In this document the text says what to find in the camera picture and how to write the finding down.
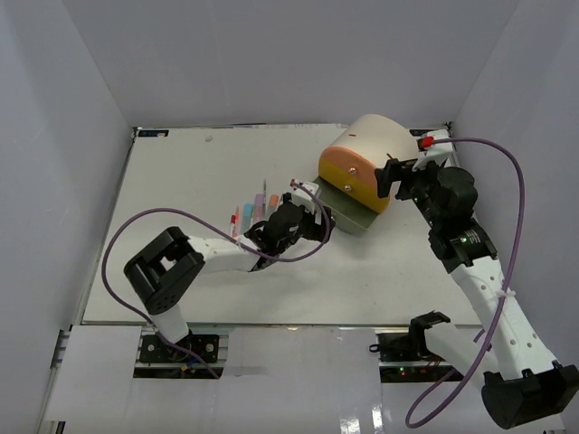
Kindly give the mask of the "orange cap highlighter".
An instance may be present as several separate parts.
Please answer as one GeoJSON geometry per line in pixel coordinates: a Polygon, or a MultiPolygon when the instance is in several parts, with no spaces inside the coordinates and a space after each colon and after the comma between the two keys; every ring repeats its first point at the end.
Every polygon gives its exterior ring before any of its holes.
{"type": "Polygon", "coordinates": [[[272,194],[267,205],[267,212],[273,213],[277,210],[280,197],[277,194],[272,194]]]}

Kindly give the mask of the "grey-green bottom drawer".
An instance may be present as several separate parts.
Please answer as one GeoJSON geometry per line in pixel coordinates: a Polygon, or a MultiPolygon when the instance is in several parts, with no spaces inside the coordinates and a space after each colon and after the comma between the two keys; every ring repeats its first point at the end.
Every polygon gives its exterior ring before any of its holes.
{"type": "Polygon", "coordinates": [[[318,176],[314,183],[319,186],[318,199],[331,210],[336,227],[341,231],[361,236],[378,217],[377,212],[357,202],[321,177],[318,176]]]}

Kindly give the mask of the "purple cap highlighter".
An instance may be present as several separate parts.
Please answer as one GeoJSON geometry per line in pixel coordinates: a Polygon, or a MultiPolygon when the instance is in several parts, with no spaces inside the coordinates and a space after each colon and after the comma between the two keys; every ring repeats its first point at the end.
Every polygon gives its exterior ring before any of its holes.
{"type": "Polygon", "coordinates": [[[257,223],[263,220],[265,213],[265,195],[264,193],[257,193],[254,198],[252,222],[257,223]]]}

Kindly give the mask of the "light blue cap highlighter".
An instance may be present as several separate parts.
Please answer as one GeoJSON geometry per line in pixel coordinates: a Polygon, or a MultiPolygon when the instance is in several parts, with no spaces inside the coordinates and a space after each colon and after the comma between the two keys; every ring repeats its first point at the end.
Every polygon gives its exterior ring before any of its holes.
{"type": "Polygon", "coordinates": [[[246,203],[242,209],[241,233],[245,233],[252,226],[253,204],[246,203]]]}

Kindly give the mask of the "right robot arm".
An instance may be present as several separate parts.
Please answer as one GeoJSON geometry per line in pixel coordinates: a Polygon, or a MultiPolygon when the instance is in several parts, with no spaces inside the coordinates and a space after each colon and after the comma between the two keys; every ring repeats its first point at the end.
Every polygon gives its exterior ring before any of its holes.
{"type": "Polygon", "coordinates": [[[399,184],[399,200],[412,201],[429,224],[429,243],[469,300],[488,343],[475,344],[450,319],[431,312],[409,327],[410,353],[450,363],[476,387],[484,407],[502,429],[561,413],[578,392],[578,370],[563,366],[530,325],[502,272],[497,250],[477,223],[473,176],[458,167],[390,159],[375,170],[377,192],[399,184]]]}

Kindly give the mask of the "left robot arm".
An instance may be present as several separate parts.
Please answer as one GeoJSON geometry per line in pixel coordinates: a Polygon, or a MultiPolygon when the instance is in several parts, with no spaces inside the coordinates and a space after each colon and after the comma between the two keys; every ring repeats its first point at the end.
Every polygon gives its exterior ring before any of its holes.
{"type": "Polygon", "coordinates": [[[181,361],[191,356],[195,339],[179,301],[196,278],[262,271],[301,239],[325,244],[335,225],[327,206],[317,211],[287,202],[233,242],[188,237],[172,226],[130,259],[124,274],[160,333],[160,350],[170,360],[181,361]]]}

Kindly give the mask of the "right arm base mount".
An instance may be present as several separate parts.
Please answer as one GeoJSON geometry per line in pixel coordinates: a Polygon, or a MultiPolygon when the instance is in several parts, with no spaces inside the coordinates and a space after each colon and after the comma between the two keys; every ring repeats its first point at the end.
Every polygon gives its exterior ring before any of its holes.
{"type": "Polygon", "coordinates": [[[407,331],[377,334],[368,351],[378,355],[381,383],[460,381],[460,373],[426,349],[424,332],[450,321],[443,313],[432,311],[413,318],[407,331]]]}

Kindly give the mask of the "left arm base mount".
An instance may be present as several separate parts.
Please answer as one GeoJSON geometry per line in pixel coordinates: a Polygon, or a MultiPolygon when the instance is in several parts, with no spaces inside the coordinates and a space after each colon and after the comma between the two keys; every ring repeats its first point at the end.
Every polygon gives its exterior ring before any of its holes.
{"type": "Polygon", "coordinates": [[[133,370],[136,379],[218,380],[224,369],[228,337],[192,333],[178,344],[164,342],[158,334],[141,335],[133,370]]]}

